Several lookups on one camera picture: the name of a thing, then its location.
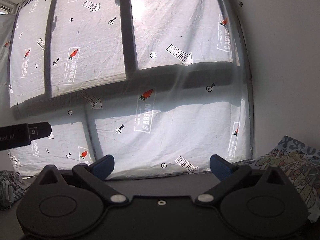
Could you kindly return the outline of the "light blue graphic t-shirt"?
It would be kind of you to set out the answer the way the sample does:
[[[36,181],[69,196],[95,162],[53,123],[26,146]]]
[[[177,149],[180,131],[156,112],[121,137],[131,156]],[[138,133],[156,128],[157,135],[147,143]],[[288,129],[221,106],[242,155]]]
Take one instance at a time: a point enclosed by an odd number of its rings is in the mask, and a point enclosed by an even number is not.
[[[308,219],[315,223],[319,219],[319,150],[305,143],[283,136],[268,154],[253,160],[238,162],[254,170],[265,170],[269,166],[282,169],[294,185],[308,209]]]

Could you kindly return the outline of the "grey crumpled garment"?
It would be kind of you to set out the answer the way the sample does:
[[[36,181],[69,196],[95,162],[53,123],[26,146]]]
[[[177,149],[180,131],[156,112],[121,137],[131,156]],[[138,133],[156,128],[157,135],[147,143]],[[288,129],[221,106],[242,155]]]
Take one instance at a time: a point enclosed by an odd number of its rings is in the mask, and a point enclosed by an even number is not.
[[[31,183],[24,180],[18,172],[3,170],[0,175],[0,208],[10,209],[12,204],[21,199]]]

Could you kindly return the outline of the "white printed window sheet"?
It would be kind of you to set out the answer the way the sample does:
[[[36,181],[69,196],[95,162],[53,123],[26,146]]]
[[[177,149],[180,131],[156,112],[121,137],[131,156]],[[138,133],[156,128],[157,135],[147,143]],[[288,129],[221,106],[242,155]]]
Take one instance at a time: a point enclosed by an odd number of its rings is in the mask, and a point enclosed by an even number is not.
[[[206,173],[252,156],[252,91],[230,0],[23,0],[1,15],[1,151],[33,177],[112,155],[113,179]]]

